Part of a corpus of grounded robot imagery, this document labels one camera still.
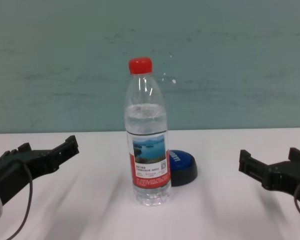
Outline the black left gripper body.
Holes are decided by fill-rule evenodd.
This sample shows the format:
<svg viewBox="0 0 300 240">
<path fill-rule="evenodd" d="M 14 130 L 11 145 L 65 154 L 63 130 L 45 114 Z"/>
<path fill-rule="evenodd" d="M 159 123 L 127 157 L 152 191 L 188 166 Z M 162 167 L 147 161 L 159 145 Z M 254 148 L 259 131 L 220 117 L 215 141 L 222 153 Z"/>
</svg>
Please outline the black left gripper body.
<svg viewBox="0 0 300 240">
<path fill-rule="evenodd" d="M 3 205 L 30 180 L 58 169 L 58 156 L 49 150 L 6 151 L 0 156 L 0 200 Z"/>
</svg>

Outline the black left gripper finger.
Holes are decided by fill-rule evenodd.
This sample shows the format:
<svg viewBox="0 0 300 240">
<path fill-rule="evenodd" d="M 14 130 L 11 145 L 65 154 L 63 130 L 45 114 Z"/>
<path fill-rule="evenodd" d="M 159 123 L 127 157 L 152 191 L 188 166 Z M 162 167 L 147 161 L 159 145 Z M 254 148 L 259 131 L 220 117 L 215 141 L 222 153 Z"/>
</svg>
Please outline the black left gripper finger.
<svg viewBox="0 0 300 240">
<path fill-rule="evenodd" d="M 16 149 L 7 150 L 0 156 L 0 167 L 6 166 L 14 161 L 27 161 L 30 156 L 31 146 L 28 142 L 23 143 Z"/>
<path fill-rule="evenodd" d="M 79 146 L 74 135 L 69 136 L 64 143 L 52 149 L 48 154 L 49 168 L 55 172 L 60 165 L 79 153 Z"/>
</svg>

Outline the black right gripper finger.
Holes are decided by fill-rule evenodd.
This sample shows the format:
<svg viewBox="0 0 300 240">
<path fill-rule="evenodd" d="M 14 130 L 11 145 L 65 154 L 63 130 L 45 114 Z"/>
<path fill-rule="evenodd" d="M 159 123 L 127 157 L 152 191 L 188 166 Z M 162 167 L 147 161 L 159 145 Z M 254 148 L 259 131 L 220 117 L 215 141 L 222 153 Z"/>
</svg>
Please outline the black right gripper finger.
<svg viewBox="0 0 300 240">
<path fill-rule="evenodd" d="M 251 157 L 251 154 L 242 149 L 239 154 L 238 170 L 255 180 L 262 180 L 267 165 Z"/>
<path fill-rule="evenodd" d="M 289 160 L 293 163 L 300 163 L 300 150 L 295 147 L 291 147 L 289 149 Z"/>
</svg>

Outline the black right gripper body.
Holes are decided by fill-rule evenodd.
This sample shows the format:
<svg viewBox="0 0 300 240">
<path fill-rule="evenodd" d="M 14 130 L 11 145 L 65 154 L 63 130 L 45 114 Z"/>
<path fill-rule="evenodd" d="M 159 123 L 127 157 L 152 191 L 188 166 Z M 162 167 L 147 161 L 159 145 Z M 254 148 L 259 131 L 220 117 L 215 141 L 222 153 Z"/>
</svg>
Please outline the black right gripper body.
<svg viewBox="0 0 300 240">
<path fill-rule="evenodd" d="M 300 162 L 283 161 L 267 165 L 262 178 L 262 187 L 294 195 L 300 184 Z"/>
</svg>

